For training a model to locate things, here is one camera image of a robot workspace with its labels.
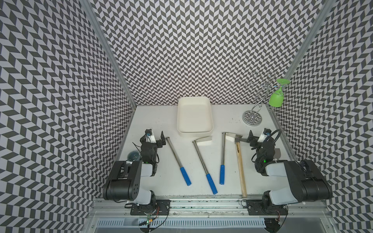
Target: black and white patterned wallpaper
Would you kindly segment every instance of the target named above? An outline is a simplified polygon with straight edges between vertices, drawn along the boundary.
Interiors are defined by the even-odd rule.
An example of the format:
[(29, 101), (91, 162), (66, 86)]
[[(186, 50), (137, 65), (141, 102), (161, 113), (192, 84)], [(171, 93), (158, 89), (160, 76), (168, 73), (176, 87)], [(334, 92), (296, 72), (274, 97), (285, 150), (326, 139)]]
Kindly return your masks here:
[(91, 0), (137, 104), (252, 103), (252, 72), (283, 77), (324, 0)]
[(332, 185), (341, 232), (373, 232), (373, 4), (338, 0), (304, 56), (278, 116), (301, 158)]
[(78, 232), (132, 111), (77, 0), (0, 1), (0, 232)]

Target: round metal base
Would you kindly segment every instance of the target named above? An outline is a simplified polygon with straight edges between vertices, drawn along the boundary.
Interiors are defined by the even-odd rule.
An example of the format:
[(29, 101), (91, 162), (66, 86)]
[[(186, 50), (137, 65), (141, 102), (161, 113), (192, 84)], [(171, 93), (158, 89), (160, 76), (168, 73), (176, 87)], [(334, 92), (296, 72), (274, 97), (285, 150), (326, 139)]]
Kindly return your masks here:
[(257, 126), (261, 123), (261, 115), (259, 113), (255, 114), (254, 116), (251, 115), (251, 110), (244, 112), (242, 115), (242, 120), (251, 126)]

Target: blue handle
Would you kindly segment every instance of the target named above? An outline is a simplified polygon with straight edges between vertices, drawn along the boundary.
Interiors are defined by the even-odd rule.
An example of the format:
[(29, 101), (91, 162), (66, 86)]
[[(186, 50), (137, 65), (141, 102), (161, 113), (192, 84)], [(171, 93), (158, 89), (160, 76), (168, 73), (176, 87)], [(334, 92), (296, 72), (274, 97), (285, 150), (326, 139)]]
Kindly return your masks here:
[(187, 174), (187, 172), (185, 171), (185, 168), (184, 167), (181, 167), (180, 168), (180, 171), (181, 171), (181, 174), (183, 174), (183, 177), (184, 177), (184, 180), (186, 182), (186, 184), (189, 186), (192, 184), (192, 182), (190, 182), (190, 179), (189, 179), (189, 176)]
[(212, 193), (213, 193), (213, 194), (217, 194), (217, 190), (216, 190), (216, 187), (215, 187), (214, 181), (213, 181), (212, 178), (211, 178), (211, 175), (210, 175), (210, 174), (207, 174), (206, 177), (207, 177), (207, 180), (209, 181), (209, 184), (210, 184), (210, 187), (211, 187)]
[(224, 184), (224, 173), (225, 173), (225, 166), (221, 165), (220, 166), (220, 184)]

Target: white plastic tray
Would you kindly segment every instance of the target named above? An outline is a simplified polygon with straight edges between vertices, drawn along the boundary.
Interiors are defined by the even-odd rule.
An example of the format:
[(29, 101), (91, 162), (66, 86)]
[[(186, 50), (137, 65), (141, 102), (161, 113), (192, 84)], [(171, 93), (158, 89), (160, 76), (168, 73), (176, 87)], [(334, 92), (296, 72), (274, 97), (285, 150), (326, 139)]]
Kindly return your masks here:
[(178, 103), (177, 129), (183, 137), (209, 136), (214, 129), (211, 104), (205, 96), (182, 97)]

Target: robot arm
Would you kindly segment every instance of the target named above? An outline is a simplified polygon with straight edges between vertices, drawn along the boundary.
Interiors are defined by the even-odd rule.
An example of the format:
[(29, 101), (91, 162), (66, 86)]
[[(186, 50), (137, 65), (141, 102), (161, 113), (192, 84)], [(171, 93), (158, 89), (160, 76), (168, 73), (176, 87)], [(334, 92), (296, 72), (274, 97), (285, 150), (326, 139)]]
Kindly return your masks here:
[(280, 212), (283, 215), (287, 214), (284, 208), (286, 204), (332, 198), (331, 186), (313, 161), (273, 160), (275, 142), (280, 132), (276, 139), (271, 138), (273, 133), (269, 129), (264, 129), (263, 134), (267, 136), (255, 137), (250, 131), (246, 141), (256, 149), (258, 157), (255, 160), (255, 168), (263, 176), (287, 177), (289, 186), (264, 192), (260, 201), (247, 200), (248, 206), (253, 207), (249, 214), (272, 215)]
[(155, 140), (153, 131), (147, 129), (141, 137), (141, 161), (116, 161), (104, 185), (105, 200), (125, 200), (144, 208), (155, 209), (155, 194), (151, 190), (140, 187), (140, 177), (154, 176), (157, 171), (157, 149), (166, 144), (161, 133), (161, 139)]

